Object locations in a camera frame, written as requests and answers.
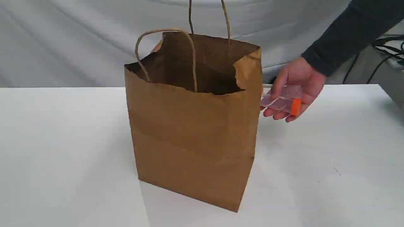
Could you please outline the dark sleeved forearm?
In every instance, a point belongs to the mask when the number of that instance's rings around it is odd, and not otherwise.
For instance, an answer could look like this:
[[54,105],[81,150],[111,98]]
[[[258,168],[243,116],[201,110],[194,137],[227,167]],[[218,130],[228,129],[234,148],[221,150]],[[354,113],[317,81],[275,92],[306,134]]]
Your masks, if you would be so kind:
[[330,76],[343,63],[403,20],[402,0],[352,0],[302,57]]

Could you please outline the person's bare hand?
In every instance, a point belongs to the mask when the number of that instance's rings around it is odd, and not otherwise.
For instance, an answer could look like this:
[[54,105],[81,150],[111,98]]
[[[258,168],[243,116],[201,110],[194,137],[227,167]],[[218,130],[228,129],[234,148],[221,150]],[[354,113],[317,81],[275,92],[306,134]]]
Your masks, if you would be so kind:
[[261,107],[261,110],[264,111],[264,117],[273,117],[274,120],[285,119],[287,123],[298,119],[319,96],[326,81],[327,77],[310,66],[304,58],[299,57],[296,60],[293,60],[281,69],[272,85],[270,93],[272,98],[277,98],[281,95],[284,86],[301,86],[302,106],[299,115],[294,116],[286,112]]

